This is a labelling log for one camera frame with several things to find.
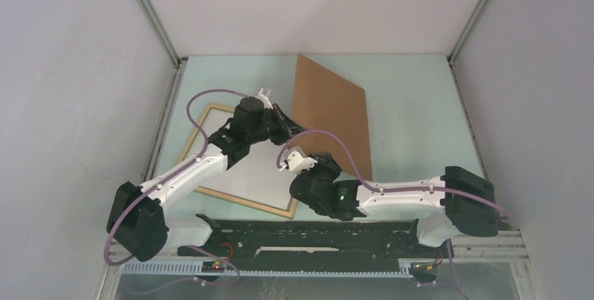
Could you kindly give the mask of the wooden picture frame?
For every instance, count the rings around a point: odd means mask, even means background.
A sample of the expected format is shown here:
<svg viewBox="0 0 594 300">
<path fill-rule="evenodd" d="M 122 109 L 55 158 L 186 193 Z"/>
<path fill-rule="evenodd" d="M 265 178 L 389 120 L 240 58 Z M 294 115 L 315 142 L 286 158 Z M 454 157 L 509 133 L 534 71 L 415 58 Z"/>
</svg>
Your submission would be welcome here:
<svg viewBox="0 0 594 300">
<path fill-rule="evenodd" d="M 221 104 L 208 104 L 198 123 L 207 136 L 218 130 L 228 118 L 233 117 L 234 109 Z M 201 150 L 204 139 L 195 129 L 178 163 Z M 280 150 L 270 142 L 251 146 L 249 154 L 237 165 L 223 174 L 209 179 L 195 189 L 196 193 L 217 198 L 235 205 L 242 205 L 261 212 L 267 212 L 286 219 L 293 219 L 298 201 L 291 197 L 289 185 L 294 178 L 290 172 L 279 171 L 275 159 Z"/>
</svg>

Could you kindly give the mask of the brown cardboard backing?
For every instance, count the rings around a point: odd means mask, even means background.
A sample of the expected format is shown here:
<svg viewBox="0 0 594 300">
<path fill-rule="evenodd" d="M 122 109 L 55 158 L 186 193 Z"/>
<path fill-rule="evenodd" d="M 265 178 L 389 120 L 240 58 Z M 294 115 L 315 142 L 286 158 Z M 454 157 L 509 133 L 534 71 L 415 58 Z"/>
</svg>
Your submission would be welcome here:
<svg viewBox="0 0 594 300">
<path fill-rule="evenodd" d="M 355 83 L 299 54 L 291 119 L 316 130 L 292 144 L 307 154 L 330 153 L 343 172 L 373 179 L 366 92 Z"/>
</svg>

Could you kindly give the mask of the landscape photo print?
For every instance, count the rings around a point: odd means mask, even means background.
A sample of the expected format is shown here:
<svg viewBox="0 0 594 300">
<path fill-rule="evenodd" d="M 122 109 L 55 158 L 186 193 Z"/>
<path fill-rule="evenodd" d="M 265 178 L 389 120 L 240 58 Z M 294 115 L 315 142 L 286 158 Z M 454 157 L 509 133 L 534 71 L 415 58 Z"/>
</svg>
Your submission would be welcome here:
<svg viewBox="0 0 594 300">
<path fill-rule="evenodd" d="M 280 171 L 275 160 L 280 151 L 270 141 L 250 146 L 247 156 L 230 170 L 200 185 L 196 191 L 228 202 L 283 217 L 292 217 L 295 200 L 289 193 L 293 175 Z"/>
</svg>

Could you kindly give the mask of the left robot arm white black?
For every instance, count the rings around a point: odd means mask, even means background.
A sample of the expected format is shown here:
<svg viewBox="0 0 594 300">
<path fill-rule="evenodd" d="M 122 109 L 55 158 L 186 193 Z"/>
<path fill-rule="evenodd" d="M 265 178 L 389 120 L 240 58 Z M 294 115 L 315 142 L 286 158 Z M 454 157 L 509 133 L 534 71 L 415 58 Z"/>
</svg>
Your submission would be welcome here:
<svg viewBox="0 0 594 300">
<path fill-rule="evenodd" d="M 206 221 L 169 218 L 167 213 L 199 185 L 247 157 L 253 145 L 269 141 L 281 146 L 305 130 L 277 104 L 259 97 L 241 99 L 233 116 L 206 138 L 195 155 L 139 186 L 131 182 L 120 185 L 106 224 L 106 263 L 115 265 L 109 257 L 112 242 L 138 261 L 148 261 L 167 246 L 181 245 L 183 240 L 204 255 L 216 254 L 221 236 Z"/>
</svg>

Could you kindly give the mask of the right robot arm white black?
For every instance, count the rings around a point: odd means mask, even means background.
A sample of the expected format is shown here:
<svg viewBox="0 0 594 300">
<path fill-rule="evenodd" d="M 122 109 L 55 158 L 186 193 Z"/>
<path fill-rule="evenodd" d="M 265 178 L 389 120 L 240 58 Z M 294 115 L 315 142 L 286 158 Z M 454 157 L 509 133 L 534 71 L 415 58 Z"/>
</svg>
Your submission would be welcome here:
<svg viewBox="0 0 594 300">
<path fill-rule="evenodd" d="M 489 238 L 499 232 L 493 184 L 461 167 L 448 166 L 443 175 L 416 182 L 340 180 L 342 170 L 331 155 L 306 156 L 293 149 L 279 168 L 295 174 L 291 197 L 318 215 L 340 221 L 391 215 L 412 221 L 407 246 L 418 257 L 458 235 Z"/>
</svg>

